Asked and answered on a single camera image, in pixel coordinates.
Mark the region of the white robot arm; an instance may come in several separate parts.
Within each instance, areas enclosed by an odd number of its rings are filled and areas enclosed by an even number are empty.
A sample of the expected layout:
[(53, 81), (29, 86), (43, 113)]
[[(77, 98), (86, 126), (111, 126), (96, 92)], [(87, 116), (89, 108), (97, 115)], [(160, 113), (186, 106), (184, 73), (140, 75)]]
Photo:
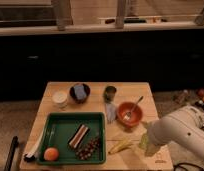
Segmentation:
[(204, 160), (204, 112), (187, 105), (146, 124), (146, 156), (173, 141)]

